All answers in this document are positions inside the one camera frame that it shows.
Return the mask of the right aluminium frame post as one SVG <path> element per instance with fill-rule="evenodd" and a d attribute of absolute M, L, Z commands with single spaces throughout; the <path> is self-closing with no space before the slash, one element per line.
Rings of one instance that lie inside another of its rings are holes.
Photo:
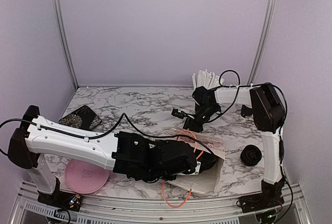
<path fill-rule="evenodd" d="M 265 16 L 264 20 L 262 23 L 262 29 L 256 49 L 256 53 L 254 56 L 253 64 L 250 70 L 250 74 L 247 79 L 247 84 L 250 85 L 255 82 L 255 79 L 257 77 L 258 71 L 260 64 L 262 62 L 263 58 L 263 53 L 265 49 L 265 45 L 267 42 L 267 38 L 269 35 L 269 31 L 271 28 L 271 24 L 273 21 L 273 16 L 274 16 L 274 11 L 275 11 L 275 4 L 276 0 L 267 0 L 267 5 L 266 5 L 266 11 L 265 11 Z"/>

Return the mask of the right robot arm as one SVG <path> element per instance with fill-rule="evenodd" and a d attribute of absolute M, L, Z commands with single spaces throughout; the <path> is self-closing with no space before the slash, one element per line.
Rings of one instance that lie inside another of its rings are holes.
<path fill-rule="evenodd" d="M 282 171 L 284 159 L 283 126 L 287 116 L 287 103 L 281 89 L 269 82 L 261 84 L 224 85 L 221 81 L 210 89 L 196 86 L 192 94 L 196 103 L 195 114 L 184 114 L 183 128 L 202 132 L 203 125 L 212 123 L 226 112 L 221 105 L 242 105 L 243 116 L 253 117 L 261 132 L 264 147 L 264 177 L 262 192 L 257 196 L 261 207 L 268 207 L 277 199 L 277 193 L 285 184 Z"/>

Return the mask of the pink round plate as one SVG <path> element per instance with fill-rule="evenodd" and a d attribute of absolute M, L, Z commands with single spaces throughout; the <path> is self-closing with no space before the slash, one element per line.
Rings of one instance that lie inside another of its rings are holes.
<path fill-rule="evenodd" d="M 109 170 L 99 166 L 71 159 L 66 165 L 64 178 L 73 192 L 91 194 L 106 184 L 109 174 Z"/>

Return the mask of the stack of paper coffee cups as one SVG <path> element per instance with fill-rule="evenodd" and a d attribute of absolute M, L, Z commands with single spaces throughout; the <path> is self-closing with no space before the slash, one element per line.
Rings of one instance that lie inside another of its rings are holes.
<path fill-rule="evenodd" d="M 242 105 L 240 115 L 245 119 L 253 119 L 253 109 Z"/>

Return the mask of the black floral patterned tray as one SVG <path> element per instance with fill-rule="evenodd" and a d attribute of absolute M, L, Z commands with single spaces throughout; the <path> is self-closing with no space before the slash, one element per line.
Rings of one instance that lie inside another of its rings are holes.
<path fill-rule="evenodd" d="M 59 124 L 92 131 L 102 123 L 101 118 L 87 105 L 83 105 L 59 120 Z"/>

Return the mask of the front aluminium frame rail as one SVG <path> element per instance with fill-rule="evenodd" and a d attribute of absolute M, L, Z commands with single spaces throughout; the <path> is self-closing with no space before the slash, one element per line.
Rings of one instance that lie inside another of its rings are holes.
<path fill-rule="evenodd" d="M 283 204 L 245 213 L 236 196 L 193 199 L 180 208 L 171 208 L 162 200 L 126 199 L 86 195 L 79 211 L 38 202 L 36 186 L 22 183 L 9 223 L 312 223 L 298 184 L 283 188 Z"/>

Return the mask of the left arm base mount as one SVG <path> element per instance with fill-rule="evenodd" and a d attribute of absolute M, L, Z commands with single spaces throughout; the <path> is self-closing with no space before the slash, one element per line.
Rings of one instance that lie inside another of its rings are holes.
<path fill-rule="evenodd" d="M 60 190 L 60 181 L 56 178 L 55 189 L 52 194 L 38 192 L 38 202 L 62 209 L 79 212 L 81 208 L 82 196 L 75 193 Z"/>

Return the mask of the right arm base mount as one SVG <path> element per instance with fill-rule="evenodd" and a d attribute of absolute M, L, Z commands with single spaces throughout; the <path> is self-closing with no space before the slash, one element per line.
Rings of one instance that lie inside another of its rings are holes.
<path fill-rule="evenodd" d="M 261 192 L 239 197 L 237 206 L 241 208 L 243 213 L 263 210 L 284 204 L 282 196 L 282 188 L 285 180 L 282 178 L 279 182 L 270 184 L 261 181 Z"/>

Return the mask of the left aluminium frame post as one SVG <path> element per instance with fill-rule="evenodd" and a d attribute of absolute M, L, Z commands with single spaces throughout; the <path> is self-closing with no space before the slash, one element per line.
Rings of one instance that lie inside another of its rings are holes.
<path fill-rule="evenodd" d="M 74 64 L 73 64 L 73 60 L 71 57 L 70 48 L 68 45 L 67 36 L 66 36 L 66 32 L 65 32 L 65 25 L 64 25 L 62 9 L 61 9 L 61 1 L 52 0 L 52 3 L 53 3 L 54 13 L 55 13 L 55 17 L 56 17 L 60 42 L 61 42 L 61 46 L 63 49 L 66 66 L 67 66 L 67 69 L 69 72 L 69 76 L 70 76 L 73 88 L 75 91 L 77 91 L 77 89 L 79 88 L 79 84 L 78 84 L 78 79 L 77 79 L 77 76 L 75 73 Z"/>

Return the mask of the aluminium frame post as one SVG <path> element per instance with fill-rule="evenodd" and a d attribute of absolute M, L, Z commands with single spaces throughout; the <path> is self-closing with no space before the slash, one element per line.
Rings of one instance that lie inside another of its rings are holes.
<path fill-rule="evenodd" d="M 255 82 L 255 79 L 257 77 L 258 71 L 260 64 L 262 62 L 263 58 L 263 53 L 265 49 L 265 45 L 267 42 L 267 38 L 269 35 L 269 31 L 271 28 L 271 24 L 273 21 L 273 16 L 274 16 L 274 11 L 275 11 L 275 4 L 276 0 L 267 0 L 267 5 L 266 5 L 266 11 L 265 11 L 265 16 L 264 20 L 262 23 L 262 29 L 256 49 L 256 53 L 254 56 L 253 64 L 250 70 L 250 74 L 247 79 L 247 84 L 250 85 Z"/>
<path fill-rule="evenodd" d="M 77 89 L 79 88 L 79 84 L 78 84 L 78 79 L 77 79 L 77 76 L 75 73 L 74 64 L 73 64 L 73 60 L 71 57 L 70 48 L 68 45 L 67 36 L 66 36 L 66 32 L 65 32 L 65 25 L 64 25 L 62 9 L 61 9 L 61 1 L 52 0 L 52 3 L 53 3 L 54 13 L 55 13 L 55 17 L 56 17 L 60 42 L 61 42 L 61 46 L 63 49 L 66 66 L 67 66 L 67 69 L 69 72 L 69 76 L 70 76 L 73 88 L 75 91 L 77 91 Z"/>

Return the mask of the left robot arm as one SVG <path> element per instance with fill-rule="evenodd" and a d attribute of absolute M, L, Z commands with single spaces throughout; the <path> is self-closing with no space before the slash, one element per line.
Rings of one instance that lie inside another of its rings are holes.
<path fill-rule="evenodd" d="M 44 154 L 87 162 L 107 171 L 125 175 L 136 181 L 154 183 L 174 180 L 179 174 L 197 175 L 210 169 L 217 160 L 208 147 L 197 151 L 190 146 L 190 137 L 150 136 L 144 133 L 94 133 L 54 123 L 31 105 L 19 127 L 10 138 L 4 155 L 16 166 L 30 171 L 38 190 L 53 205 L 65 202 L 59 180 L 42 164 Z"/>

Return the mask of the stack of black cup lids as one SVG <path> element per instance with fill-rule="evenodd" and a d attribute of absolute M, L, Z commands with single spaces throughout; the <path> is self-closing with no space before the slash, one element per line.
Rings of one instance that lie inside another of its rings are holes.
<path fill-rule="evenodd" d="M 255 145 L 247 145 L 240 154 L 242 163 L 246 166 L 256 166 L 262 159 L 260 149 Z"/>

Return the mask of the bundle of white paper straws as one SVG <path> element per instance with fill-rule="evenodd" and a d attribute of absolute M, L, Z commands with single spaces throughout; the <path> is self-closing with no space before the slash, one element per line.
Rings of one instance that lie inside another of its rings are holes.
<path fill-rule="evenodd" d="M 192 85 L 196 89 L 198 87 L 205 87 L 206 89 L 212 89 L 220 86 L 219 83 L 223 83 L 224 80 L 220 79 L 219 75 L 214 72 L 208 72 L 208 70 L 199 70 L 192 75 Z"/>

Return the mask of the white paper takeout bag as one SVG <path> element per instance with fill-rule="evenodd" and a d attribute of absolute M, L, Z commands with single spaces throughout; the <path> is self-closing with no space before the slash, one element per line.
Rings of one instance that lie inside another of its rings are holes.
<path fill-rule="evenodd" d="M 179 128 L 168 129 L 164 131 L 164 134 L 189 135 L 197 140 L 202 141 L 216 155 L 214 165 L 204 171 L 203 167 L 206 163 L 203 162 L 203 157 L 209 155 L 209 152 L 202 145 L 194 145 L 194 150 L 201 150 L 200 153 L 197 155 L 197 163 L 200 164 L 200 170 L 196 171 L 195 175 L 180 174 L 177 176 L 176 180 L 168 182 L 174 186 L 180 187 L 188 191 L 188 194 L 184 201 L 177 206 L 171 204 L 165 197 L 164 184 L 166 183 L 166 181 L 164 181 L 161 184 L 161 194 L 166 204 L 171 208 L 180 208 L 187 202 L 187 200 L 193 193 L 196 193 L 198 195 L 209 195 L 214 193 L 217 188 L 217 184 L 220 181 L 222 169 L 225 163 L 224 142 L 219 137 L 212 134 L 196 133 L 190 130 Z"/>

